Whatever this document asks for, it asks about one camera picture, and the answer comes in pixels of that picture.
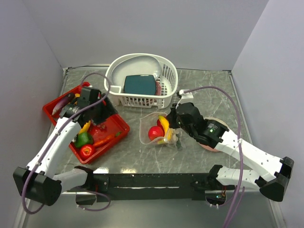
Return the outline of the green cucumber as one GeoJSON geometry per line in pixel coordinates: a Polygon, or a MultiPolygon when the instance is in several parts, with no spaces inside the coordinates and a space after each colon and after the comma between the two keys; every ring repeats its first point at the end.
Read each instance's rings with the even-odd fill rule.
{"type": "Polygon", "coordinates": [[[176,148],[177,148],[178,151],[180,151],[180,150],[183,149],[183,146],[182,146],[182,144],[181,144],[180,141],[177,141],[177,142],[176,142],[176,148]]]}

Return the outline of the clear dotted zip bag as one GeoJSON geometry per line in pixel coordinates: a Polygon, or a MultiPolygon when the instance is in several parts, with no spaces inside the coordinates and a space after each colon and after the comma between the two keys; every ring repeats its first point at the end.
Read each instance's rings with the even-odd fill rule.
{"type": "Polygon", "coordinates": [[[181,129],[172,129],[173,139],[169,143],[157,144],[159,140],[162,140],[163,137],[159,137],[151,141],[148,137],[148,131],[152,126],[157,126],[157,120],[159,116],[166,117],[167,114],[163,112],[154,112],[146,115],[145,117],[140,118],[140,127],[139,127],[139,138],[142,144],[144,145],[165,145],[170,148],[176,148],[176,142],[180,141],[183,148],[186,148],[185,144],[182,142],[182,132],[181,129]]]}

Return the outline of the orange yellow mango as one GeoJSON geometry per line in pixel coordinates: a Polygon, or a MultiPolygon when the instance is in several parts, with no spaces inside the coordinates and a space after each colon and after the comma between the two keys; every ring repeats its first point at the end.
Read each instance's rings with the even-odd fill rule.
{"type": "Polygon", "coordinates": [[[88,132],[88,130],[90,129],[91,126],[91,120],[88,121],[87,123],[85,123],[85,125],[82,127],[82,129],[79,131],[78,134],[82,134],[84,132],[88,132]]]}

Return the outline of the red faceted apple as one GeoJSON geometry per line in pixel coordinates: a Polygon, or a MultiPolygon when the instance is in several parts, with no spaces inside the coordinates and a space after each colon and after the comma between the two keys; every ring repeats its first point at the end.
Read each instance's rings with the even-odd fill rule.
{"type": "Polygon", "coordinates": [[[162,124],[161,124],[161,122],[160,122],[159,119],[157,120],[157,125],[158,125],[159,127],[162,127],[162,124]]]}

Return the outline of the red round fruit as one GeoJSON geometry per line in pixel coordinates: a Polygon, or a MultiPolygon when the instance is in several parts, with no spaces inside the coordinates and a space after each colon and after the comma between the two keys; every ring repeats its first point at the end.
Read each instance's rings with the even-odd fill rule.
{"type": "Polygon", "coordinates": [[[151,141],[163,136],[164,136],[164,130],[159,126],[152,126],[148,131],[148,137],[151,141]]]}

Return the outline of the yellow banana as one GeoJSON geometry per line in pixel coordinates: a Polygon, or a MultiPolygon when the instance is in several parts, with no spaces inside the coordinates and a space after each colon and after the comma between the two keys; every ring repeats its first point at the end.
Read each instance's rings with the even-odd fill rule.
{"type": "Polygon", "coordinates": [[[173,131],[169,127],[169,121],[166,119],[166,117],[161,115],[158,117],[158,120],[164,130],[164,137],[162,140],[159,140],[157,144],[169,143],[173,139],[173,131]]]}

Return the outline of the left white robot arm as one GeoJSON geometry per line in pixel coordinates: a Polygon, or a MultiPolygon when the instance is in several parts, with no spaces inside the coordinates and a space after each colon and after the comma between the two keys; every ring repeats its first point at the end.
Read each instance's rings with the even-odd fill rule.
{"type": "Polygon", "coordinates": [[[108,93],[83,87],[77,104],[65,105],[55,128],[39,153],[25,168],[17,167],[13,179],[22,200],[31,199],[42,205],[53,205],[61,193],[80,187],[84,191],[94,186],[94,174],[89,168],[77,166],[56,175],[58,162],[81,128],[90,120],[102,123],[114,114],[108,93]]]}

